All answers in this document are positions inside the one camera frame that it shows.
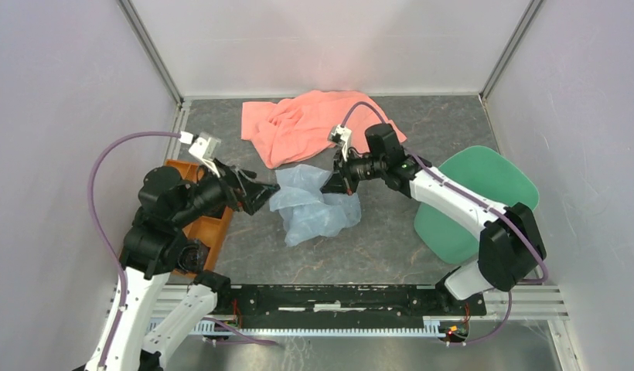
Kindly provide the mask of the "translucent blue trash bag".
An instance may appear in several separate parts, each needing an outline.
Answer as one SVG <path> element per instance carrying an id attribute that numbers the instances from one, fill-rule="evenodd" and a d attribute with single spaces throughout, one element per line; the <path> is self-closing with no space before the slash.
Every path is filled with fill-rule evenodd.
<path id="1" fill-rule="evenodd" d="M 282 218 L 287 246 L 316 237 L 335 237 L 362 219 L 358 195 L 321 192 L 330 175 L 325 169 L 306 164 L 275 171 L 280 189 L 269 200 L 269 206 Z"/>

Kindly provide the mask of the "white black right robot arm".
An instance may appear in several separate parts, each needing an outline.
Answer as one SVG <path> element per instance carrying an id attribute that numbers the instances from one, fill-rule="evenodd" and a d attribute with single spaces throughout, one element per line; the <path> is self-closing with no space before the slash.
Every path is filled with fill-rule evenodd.
<path id="1" fill-rule="evenodd" d="M 387 123 L 365 131 L 369 151 L 360 154 L 352 145 L 353 133 L 344 124 L 334 126 L 328 140 L 339 149 L 323 193 L 351 196 L 360 182 L 382 179 L 404 196 L 434 207 L 466 230 L 478 242 L 477 259 L 454 269 L 437 284 L 438 310 L 458 314 L 467 298 L 490 289 L 508 292 L 529 282 L 528 274 L 540 268 L 547 256 L 533 211 L 523 203 L 507 206 L 483 197 L 442 173 L 423 158 L 410 153 Z"/>

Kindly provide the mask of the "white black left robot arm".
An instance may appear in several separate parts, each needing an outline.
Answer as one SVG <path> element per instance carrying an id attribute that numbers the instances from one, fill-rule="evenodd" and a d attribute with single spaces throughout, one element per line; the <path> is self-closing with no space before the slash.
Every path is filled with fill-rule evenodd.
<path id="1" fill-rule="evenodd" d="M 146 174 L 138 192 L 140 207 L 117 259 L 122 276 L 109 322 L 82 370 L 164 370 L 204 317 L 230 309 L 230 279 L 204 270 L 162 322 L 148 328 L 155 303 L 189 246 L 184 228 L 223 206 L 253 215 L 280 189 L 258 181 L 254 172 L 215 164 L 218 173 L 206 172 L 198 182 L 168 165 Z"/>

